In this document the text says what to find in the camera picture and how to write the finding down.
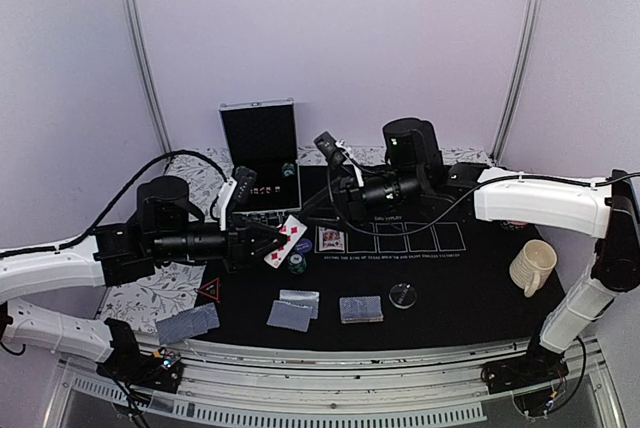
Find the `clear dealer button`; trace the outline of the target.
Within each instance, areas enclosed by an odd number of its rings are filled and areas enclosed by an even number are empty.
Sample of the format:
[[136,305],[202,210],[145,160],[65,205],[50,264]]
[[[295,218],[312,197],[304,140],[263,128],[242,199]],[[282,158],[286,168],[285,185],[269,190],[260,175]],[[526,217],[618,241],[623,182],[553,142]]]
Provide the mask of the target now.
[[389,290],[389,300],[395,308],[406,310],[415,305],[417,292],[409,283],[398,283]]

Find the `blue patterned card deck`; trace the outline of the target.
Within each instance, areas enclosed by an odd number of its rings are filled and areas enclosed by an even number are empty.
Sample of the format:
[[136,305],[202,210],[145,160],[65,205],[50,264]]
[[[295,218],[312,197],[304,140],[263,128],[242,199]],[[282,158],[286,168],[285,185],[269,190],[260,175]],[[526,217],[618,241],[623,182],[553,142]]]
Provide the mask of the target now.
[[157,320],[156,333],[161,345],[173,344],[206,334],[220,326],[217,308],[209,303]]

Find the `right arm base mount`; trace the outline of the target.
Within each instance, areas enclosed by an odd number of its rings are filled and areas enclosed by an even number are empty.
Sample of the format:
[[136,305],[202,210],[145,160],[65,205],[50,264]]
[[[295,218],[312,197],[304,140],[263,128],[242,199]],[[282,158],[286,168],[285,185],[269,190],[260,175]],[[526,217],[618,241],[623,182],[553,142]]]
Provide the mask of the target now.
[[523,355],[483,364],[480,377],[489,393],[496,394],[560,380],[568,374],[564,353],[544,348],[534,337]]

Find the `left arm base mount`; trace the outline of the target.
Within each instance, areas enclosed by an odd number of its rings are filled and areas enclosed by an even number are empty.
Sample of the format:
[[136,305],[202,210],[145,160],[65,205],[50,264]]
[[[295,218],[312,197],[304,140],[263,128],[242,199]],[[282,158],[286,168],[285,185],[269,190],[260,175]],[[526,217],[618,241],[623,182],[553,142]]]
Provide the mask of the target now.
[[97,364],[98,375],[127,386],[177,393],[184,371],[178,352],[160,347],[151,354],[143,354],[126,322],[107,318],[105,324],[110,330],[113,351],[104,362]]

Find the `purple small blind button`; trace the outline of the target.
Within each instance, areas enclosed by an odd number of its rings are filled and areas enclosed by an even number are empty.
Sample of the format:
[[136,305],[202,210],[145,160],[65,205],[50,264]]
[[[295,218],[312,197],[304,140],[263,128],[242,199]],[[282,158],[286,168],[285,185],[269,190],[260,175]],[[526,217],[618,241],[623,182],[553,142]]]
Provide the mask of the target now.
[[309,253],[313,250],[313,243],[310,240],[303,238],[295,245],[294,250],[296,253],[300,254]]

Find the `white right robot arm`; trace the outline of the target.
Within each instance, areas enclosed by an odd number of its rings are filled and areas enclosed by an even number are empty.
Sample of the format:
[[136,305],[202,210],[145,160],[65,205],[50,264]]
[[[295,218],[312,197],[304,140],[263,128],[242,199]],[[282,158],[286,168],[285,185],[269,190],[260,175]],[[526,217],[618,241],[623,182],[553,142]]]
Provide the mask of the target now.
[[365,223],[401,205],[418,202],[434,223],[465,205],[482,222],[513,228],[542,226],[557,231],[567,260],[576,258],[569,244],[578,235],[594,241],[593,253],[565,297],[534,335],[533,349],[517,363],[517,375],[537,384],[552,372],[556,357],[584,329],[597,321],[615,298],[639,285],[639,207],[633,174],[616,170],[606,178],[568,178],[509,171],[481,163],[448,166],[433,125],[402,118],[383,128],[383,164],[359,164],[343,142],[328,132],[314,141],[330,172],[352,170],[304,204],[308,217],[330,205],[333,217],[316,222],[331,229],[366,234]]

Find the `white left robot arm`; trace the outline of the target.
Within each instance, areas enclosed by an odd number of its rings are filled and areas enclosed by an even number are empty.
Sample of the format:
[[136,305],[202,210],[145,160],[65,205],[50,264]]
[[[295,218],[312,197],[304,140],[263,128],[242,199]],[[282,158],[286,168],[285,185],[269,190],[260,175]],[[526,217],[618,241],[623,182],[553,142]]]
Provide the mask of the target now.
[[151,276],[172,263],[221,260],[231,270],[279,251],[288,241],[279,228],[233,214],[255,181],[241,167],[223,183],[216,220],[190,201],[188,183],[157,177],[137,189],[136,210],[125,223],[100,224],[76,240],[10,250],[1,256],[1,339],[72,354],[112,367],[128,382],[148,374],[129,324],[76,318],[24,301],[24,296],[72,287],[111,287]]

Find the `green poker chip pile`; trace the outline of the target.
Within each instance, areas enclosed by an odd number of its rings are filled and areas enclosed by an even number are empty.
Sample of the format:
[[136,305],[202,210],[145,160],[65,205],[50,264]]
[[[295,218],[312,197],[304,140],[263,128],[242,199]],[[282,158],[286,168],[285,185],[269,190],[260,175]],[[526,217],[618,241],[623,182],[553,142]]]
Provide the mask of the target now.
[[306,258],[300,253],[291,254],[287,259],[287,263],[289,272],[292,274],[302,274],[307,267]]

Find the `short poker chip stack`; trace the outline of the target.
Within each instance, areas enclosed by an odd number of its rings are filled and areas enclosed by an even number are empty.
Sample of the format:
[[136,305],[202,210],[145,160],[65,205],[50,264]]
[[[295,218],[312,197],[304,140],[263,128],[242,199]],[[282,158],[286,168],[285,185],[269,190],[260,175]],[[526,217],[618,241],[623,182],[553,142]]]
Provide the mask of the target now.
[[293,163],[284,163],[281,167],[281,174],[283,178],[292,177],[296,174],[296,167]]

